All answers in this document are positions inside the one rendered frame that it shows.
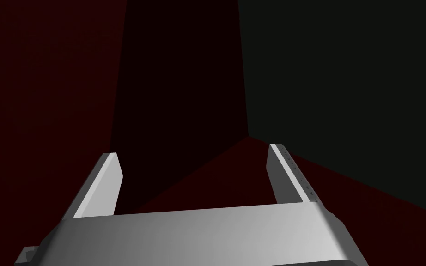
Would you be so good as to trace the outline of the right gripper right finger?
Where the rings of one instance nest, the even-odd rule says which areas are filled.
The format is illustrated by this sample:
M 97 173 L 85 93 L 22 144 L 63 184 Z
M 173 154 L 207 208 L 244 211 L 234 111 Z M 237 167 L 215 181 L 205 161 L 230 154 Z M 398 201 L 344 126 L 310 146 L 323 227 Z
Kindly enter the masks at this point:
M 278 204 L 321 203 L 315 190 L 283 144 L 270 144 L 267 174 Z

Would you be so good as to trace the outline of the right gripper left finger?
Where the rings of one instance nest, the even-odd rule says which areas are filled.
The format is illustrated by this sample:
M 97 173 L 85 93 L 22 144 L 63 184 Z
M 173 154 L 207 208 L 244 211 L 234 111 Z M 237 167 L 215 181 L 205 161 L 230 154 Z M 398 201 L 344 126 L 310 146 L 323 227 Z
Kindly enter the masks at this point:
M 62 220 L 113 215 L 122 179 L 117 154 L 102 154 Z

